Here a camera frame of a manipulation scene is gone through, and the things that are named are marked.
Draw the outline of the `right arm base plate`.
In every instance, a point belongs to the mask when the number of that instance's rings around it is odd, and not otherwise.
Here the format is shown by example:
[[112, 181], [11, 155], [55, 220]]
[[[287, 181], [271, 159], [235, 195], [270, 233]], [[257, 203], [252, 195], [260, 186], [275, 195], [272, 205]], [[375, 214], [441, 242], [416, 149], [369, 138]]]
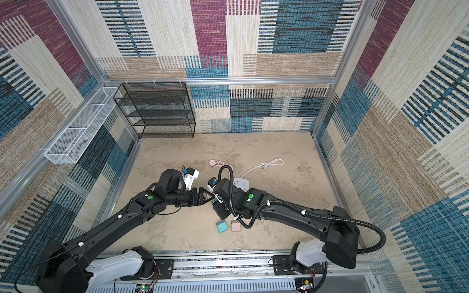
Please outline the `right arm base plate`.
[[290, 260], [289, 255], [274, 255], [269, 260], [269, 265], [274, 269], [274, 275], [313, 275], [324, 273], [324, 265], [314, 264], [306, 267], [297, 261]]

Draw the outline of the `pink plug adapter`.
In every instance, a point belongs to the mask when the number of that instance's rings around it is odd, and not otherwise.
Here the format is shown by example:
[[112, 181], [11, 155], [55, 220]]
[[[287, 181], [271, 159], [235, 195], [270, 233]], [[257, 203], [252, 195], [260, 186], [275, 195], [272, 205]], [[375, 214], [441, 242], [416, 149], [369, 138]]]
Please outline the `pink plug adapter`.
[[242, 230], [242, 225], [238, 220], [233, 220], [231, 222], [232, 232], [240, 232]]

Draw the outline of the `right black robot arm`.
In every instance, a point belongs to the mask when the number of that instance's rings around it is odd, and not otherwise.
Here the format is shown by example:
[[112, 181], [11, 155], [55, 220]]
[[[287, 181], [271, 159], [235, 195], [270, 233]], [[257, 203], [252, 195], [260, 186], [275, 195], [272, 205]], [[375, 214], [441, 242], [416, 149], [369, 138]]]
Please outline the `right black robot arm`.
[[228, 179], [211, 178], [208, 187], [217, 200], [213, 208], [222, 220], [232, 215], [245, 229], [252, 228], [256, 220], [271, 220], [314, 236], [313, 241], [294, 244], [290, 256], [294, 270], [325, 260], [347, 269], [355, 268], [360, 230], [345, 209], [307, 208], [263, 190], [245, 192]]

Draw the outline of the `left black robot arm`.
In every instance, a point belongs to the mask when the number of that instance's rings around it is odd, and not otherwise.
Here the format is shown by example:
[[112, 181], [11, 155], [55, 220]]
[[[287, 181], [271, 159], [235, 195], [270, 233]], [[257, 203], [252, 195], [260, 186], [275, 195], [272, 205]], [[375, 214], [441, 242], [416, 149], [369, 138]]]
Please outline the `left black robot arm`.
[[102, 252], [128, 232], [167, 206], [201, 206], [214, 199], [205, 188], [185, 183], [188, 175], [174, 169], [163, 172], [158, 182], [135, 195], [113, 216], [64, 244], [51, 241], [42, 251], [36, 284], [43, 293], [85, 293], [122, 277], [153, 280], [159, 273], [153, 255], [141, 246], [124, 254], [95, 262]]

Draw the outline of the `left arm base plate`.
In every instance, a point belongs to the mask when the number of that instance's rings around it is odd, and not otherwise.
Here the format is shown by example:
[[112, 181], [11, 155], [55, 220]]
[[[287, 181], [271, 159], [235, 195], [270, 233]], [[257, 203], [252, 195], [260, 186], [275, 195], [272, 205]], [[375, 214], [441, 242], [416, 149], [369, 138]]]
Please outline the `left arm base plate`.
[[174, 259], [145, 260], [134, 274], [121, 277], [121, 281], [156, 281], [172, 278]]

